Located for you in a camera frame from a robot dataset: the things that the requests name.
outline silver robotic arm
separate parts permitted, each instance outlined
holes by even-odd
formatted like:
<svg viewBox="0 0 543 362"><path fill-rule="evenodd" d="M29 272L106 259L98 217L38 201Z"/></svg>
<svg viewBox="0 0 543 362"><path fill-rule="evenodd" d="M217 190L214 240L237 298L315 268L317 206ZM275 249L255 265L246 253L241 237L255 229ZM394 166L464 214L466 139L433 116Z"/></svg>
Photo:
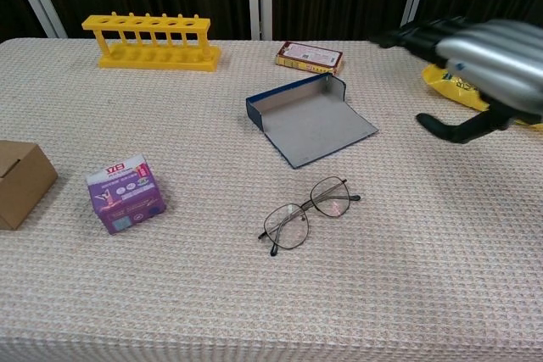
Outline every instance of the silver robotic arm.
<svg viewBox="0 0 543 362"><path fill-rule="evenodd" d="M503 19L481 24L439 19L404 25L371 40L381 47L404 47L479 89L489 109L460 125L417 115L418 122L441 139L467 143L503 131L515 119L529 124L542 120L543 30L538 27Z"/></svg>

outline yellow plastic bag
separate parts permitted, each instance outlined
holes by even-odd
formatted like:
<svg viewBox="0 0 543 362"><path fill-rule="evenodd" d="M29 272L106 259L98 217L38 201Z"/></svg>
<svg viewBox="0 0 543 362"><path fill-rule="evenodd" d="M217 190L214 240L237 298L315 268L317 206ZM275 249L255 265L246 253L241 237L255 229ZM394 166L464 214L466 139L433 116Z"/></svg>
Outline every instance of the yellow plastic bag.
<svg viewBox="0 0 543 362"><path fill-rule="evenodd" d="M455 102L479 111L486 110L489 107L489 104L479 97L479 91L475 86L450 74L447 70L431 64L423 70L423 78L433 89ZM517 120L516 122L526 125L521 120ZM530 127L538 131L543 131L543 123L531 125Z"/></svg>

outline glasses lens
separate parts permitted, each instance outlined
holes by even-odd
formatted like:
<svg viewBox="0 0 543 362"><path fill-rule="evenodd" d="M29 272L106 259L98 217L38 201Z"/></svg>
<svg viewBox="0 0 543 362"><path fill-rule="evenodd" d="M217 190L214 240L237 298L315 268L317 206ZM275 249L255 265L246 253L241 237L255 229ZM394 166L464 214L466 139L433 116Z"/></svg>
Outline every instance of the glasses lens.
<svg viewBox="0 0 543 362"><path fill-rule="evenodd" d="M332 217L340 216L349 209L349 191L338 177L330 177L319 182L311 191L315 207Z"/></svg>
<svg viewBox="0 0 543 362"><path fill-rule="evenodd" d="M268 215L264 229L280 248L292 249L307 238L309 224L304 210L294 203L289 203Z"/></svg>

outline table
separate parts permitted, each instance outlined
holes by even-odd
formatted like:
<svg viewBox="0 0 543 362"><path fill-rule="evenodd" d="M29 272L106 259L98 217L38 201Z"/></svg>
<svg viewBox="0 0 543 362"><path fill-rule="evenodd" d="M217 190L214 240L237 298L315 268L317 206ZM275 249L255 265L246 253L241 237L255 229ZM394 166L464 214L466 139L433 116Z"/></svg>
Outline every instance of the table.
<svg viewBox="0 0 543 362"><path fill-rule="evenodd" d="M425 63L344 51L347 102L380 132L293 170L247 96L311 74L280 42L212 42L215 73L101 70L90 40L0 46L1 138L37 142L59 173L18 231L0 231L0 360L541 360L543 134L458 146L414 120L473 111ZM165 213L110 236L85 175L146 156ZM348 179L341 219L310 214L299 248L259 242L276 207Z"/></svg>

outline yellow test tube rack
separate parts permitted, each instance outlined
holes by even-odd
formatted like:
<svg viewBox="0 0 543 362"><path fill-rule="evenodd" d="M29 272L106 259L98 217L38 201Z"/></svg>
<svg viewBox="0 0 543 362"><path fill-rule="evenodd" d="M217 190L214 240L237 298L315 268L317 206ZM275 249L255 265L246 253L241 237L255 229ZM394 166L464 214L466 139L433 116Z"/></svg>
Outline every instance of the yellow test tube rack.
<svg viewBox="0 0 543 362"><path fill-rule="evenodd" d="M152 17L91 15L83 23L83 29L92 30L102 50L98 62L103 68L142 68L153 70L198 70L215 71L221 56L217 46L211 46L207 40L210 19L194 17ZM120 42L108 45L103 31L119 33ZM127 32L134 33L135 41L126 39ZM142 40L142 33L149 33L150 42ZM157 33L165 33L166 42L156 39ZM181 41L172 40L173 33L181 34ZM187 34L195 34L198 43L187 40Z"/></svg>

